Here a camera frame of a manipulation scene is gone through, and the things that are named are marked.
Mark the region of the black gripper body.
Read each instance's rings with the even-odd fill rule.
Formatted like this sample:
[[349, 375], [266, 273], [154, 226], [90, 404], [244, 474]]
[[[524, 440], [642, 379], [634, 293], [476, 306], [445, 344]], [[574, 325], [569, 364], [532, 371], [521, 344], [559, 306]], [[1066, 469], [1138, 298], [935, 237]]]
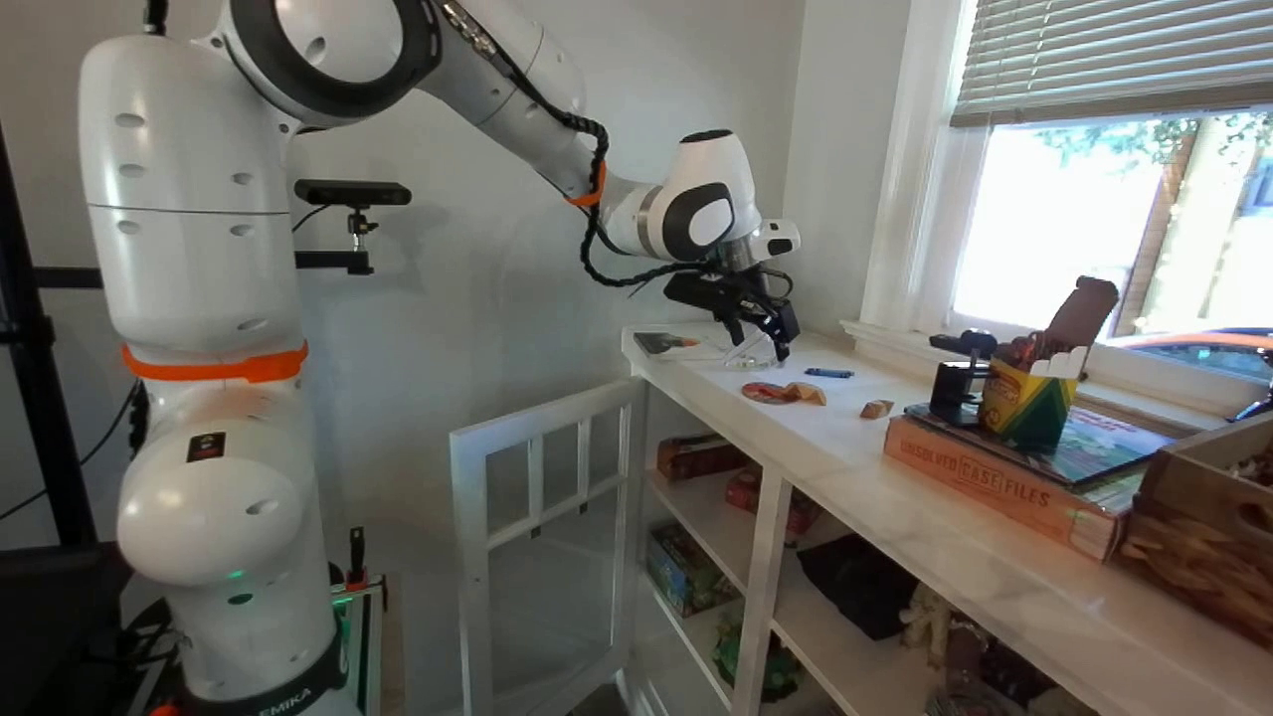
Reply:
[[711, 314], [711, 306], [735, 306], [743, 325], [761, 325], [763, 310], [776, 302], [787, 302], [769, 286], [769, 273], [761, 267], [735, 271], [735, 273], [671, 273], [665, 293], [683, 306], [699, 306]]

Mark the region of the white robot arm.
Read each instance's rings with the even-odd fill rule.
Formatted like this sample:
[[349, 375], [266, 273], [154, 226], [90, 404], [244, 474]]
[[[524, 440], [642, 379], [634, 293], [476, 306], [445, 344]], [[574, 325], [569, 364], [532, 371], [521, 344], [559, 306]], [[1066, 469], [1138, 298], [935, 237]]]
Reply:
[[671, 144], [662, 177], [609, 164], [586, 57], [516, 0], [218, 0], [198, 41], [114, 34], [81, 65], [81, 175], [148, 437], [121, 482], [125, 561], [163, 587], [189, 716], [356, 716], [304, 379], [291, 148], [430, 96], [638, 253], [679, 302], [793, 340], [763, 289], [752, 159], [727, 128]]

